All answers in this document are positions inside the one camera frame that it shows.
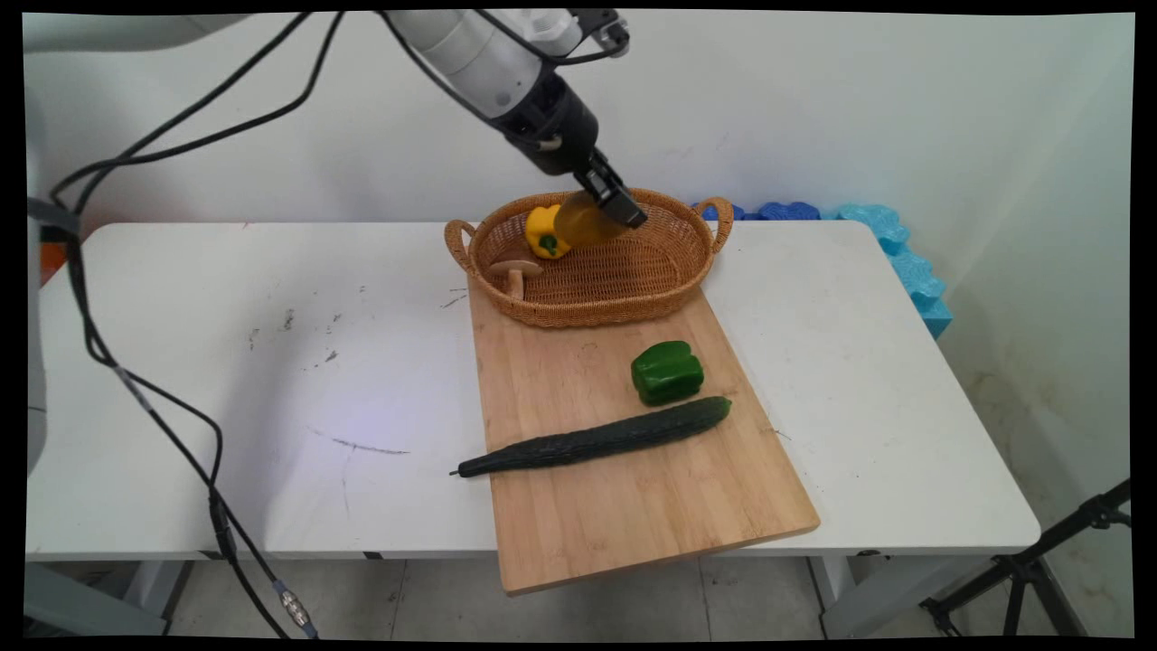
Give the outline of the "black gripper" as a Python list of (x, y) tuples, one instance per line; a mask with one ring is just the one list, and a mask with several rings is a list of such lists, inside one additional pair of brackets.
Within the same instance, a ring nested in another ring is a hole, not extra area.
[(574, 175), (599, 209), (618, 225), (639, 228), (648, 214), (597, 151), (596, 117), (563, 77), (494, 93), (494, 124), (504, 140), (546, 175)]

